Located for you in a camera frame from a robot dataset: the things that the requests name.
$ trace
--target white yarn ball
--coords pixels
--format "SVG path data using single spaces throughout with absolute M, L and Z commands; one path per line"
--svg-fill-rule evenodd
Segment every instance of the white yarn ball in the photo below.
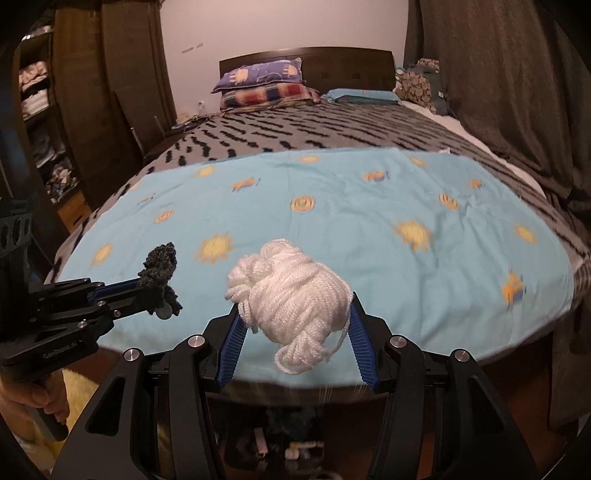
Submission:
M 353 292 L 326 265 L 279 239 L 238 261 L 228 274 L 226 298 L 238 303 L 247 327 L 255 333 L 261 328 L 271 341 L 283 345 L 275 364 L 296 375 L 328 361 L 341 347 Z M 326 348 L 326 338 L 339 330 L 337 345 Z

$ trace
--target blue gripper pad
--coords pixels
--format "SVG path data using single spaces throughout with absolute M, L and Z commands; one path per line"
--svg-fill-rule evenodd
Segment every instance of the blue gripper pad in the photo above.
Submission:
M 369 385 L 372 390 L 379 387 L 378 364 L 376 353 L 372 347 L 369 335 L 365 330 L 363 320 L 359 314 L 355 303 L 351 304 L 349 309 L 349 340 L 353 347 L 353 353 L 357 360 L 357 367 L 361 374 L 361 379 Z
M 220 349 L 219 369 L 216 377 L 216 382 L 220 388 L 224 388 L 234 376 L 242 345 L 244 345 L 246 331 L 246 325 L 244 325 L 240 315 L 236 314 Z

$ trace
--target wooden headboard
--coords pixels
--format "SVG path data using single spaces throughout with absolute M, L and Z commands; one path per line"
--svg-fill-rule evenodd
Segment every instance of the wooden headboard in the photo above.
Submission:
M 307 47 L 263 51 L 220 61 L 220 77 L 244 65 L 301 58 L 306 86 L 326 93 L 333 88 L 393 90 L 394 56 L 388 50 L 351 47 Z

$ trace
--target light blue blanket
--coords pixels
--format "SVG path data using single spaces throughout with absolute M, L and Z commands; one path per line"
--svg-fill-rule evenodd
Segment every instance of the light blue blanket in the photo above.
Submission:
M 572 301 L 565 250 L 509 188 L 469 158 L 396 148 L 286 151 L 147 175 L 83 237 L 61 280 L 134 278 L 150 250 L 173 242 L 181 315 L 141 313 L 100 340 L 158 352 L 229 312 L 228 272 L 277 238 L 335 270 L 369 314 L 428 351 L 490 357 Z M 361 383 L 347 341 L 329 363 L 297 376 L 273 364 L 278 347 L 249 333 L 235 378 Z

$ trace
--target gray patterned bedspread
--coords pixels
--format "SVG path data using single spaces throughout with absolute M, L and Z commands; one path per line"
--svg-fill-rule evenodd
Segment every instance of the gray patterned bedspread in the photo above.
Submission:
M 573 233 L 546 199 L 511 170 L 464 138 L 403 106 L 320 103 L 262 112 L 211 117 L 144 167 L 85 221 L 57 253 L 56 266 L 48 277 L 55 280 L 62 265 L 84 234 L 101 214 L 109 210 L 145 175 L 196 163 L 281 150 L 337 147 L 399 147 L 439 151 L 474 158 L 511 188 L 556 233 L 573 267 L 578 304 L 591 288 L 591 256 L 587 246 Z M 232 382 L 226 389 L 235 400 L 266 403 L 323 403 L 354 401 L 368 393 L 361 387 L 294 390 L 267 384 Z

